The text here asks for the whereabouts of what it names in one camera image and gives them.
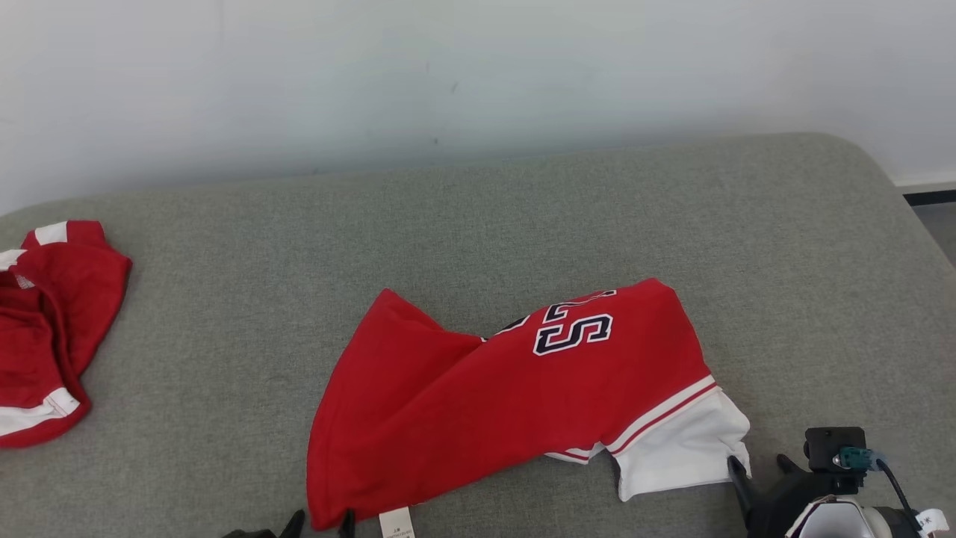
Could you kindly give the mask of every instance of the care label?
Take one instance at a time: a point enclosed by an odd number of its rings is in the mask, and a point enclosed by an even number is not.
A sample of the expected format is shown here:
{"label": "care label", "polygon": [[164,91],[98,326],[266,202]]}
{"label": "care label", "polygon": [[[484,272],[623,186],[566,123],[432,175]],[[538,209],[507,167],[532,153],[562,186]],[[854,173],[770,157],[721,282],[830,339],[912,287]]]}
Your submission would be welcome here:
{"label": "care label", "polygon": [[415,538],[408,506],[379,514],[382,538]]}

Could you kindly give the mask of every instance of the folded red shirt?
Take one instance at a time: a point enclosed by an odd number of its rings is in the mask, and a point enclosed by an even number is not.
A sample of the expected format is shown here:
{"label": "folded red shirt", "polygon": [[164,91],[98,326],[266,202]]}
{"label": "folded red shirt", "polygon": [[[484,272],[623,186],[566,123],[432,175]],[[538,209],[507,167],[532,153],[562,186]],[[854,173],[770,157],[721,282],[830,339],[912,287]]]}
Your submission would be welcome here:
{"label": "folded red shirt", "polygon": [[672,289],[646,280],[537,310],[483,338],[384,290],[309,441],[313,526],[422,503],[538,456],[605,448],[619,496],[725,482],[747,418],[717,387]]}
{"label": "folded red shirt", "polygon": [[120,310],[131,266],[96,221],[37,228],[0,253],[0,447],[48,441],[89,412],[79,376]]}

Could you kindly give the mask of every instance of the blue connector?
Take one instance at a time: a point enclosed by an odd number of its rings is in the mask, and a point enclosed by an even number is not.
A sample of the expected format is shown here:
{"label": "blue connector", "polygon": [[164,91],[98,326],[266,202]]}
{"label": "blue connector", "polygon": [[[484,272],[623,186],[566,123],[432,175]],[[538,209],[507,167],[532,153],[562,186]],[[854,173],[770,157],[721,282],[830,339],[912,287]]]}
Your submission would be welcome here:
{"label": "blue connector", "polygon": [[834,463],[844,469],[880,471],[877,460],[886,461],[886,456],[866,448],[845,446],[839,449],[839,456],[834,458]]}

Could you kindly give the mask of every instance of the gray fabric surface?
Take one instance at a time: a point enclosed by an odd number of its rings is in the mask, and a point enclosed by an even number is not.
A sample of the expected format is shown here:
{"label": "gray fabric surface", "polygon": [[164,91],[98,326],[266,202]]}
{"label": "gray fabric surface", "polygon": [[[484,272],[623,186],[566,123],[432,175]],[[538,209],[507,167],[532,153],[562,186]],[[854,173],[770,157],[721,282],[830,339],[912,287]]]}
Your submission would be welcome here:
{"label": "gray fabric surface", "polygon": [[[315,408],[384,286],[449,329],[658,277],[750,418],[756,482],[859,425],[914,506],[956,517],[956,271],[856,146],[813,134],[47,204],[0,245],[102,221],[134,260],[65,437],[0,452],[0,536],[217,537],[305,505]],[[883,477],[862,500],[897,505]],[[419,538],[734,536],[717,484],[616,496],[611,458],[540,458],[412,507]],[[376,521],[359,535],[378,536]]]}

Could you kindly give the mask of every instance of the white wall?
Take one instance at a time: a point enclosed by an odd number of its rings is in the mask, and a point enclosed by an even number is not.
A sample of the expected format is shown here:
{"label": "white wall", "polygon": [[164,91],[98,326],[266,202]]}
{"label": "white wall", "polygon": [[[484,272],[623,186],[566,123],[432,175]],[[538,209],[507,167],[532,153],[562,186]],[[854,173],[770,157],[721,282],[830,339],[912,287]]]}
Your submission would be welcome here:
{"label": "white wall", "polygon": [[0,0],[0,213],[817,130],[956,179],[951,0]]}

